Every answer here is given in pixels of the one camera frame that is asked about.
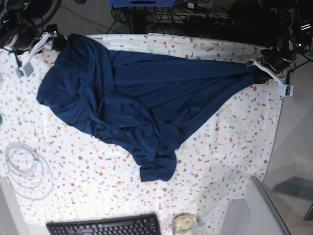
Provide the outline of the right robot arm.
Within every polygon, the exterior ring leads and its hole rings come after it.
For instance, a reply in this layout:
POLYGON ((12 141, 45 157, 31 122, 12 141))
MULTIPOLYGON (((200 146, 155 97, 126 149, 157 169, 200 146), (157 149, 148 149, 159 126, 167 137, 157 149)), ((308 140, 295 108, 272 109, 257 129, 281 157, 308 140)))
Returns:
POLYGON ((56 24, 48 24, 61 6, 60 0, 2 0, 0 2, 0 48, 18 55, 44 37, 39 51, 54 50, 65 39, 56 24))

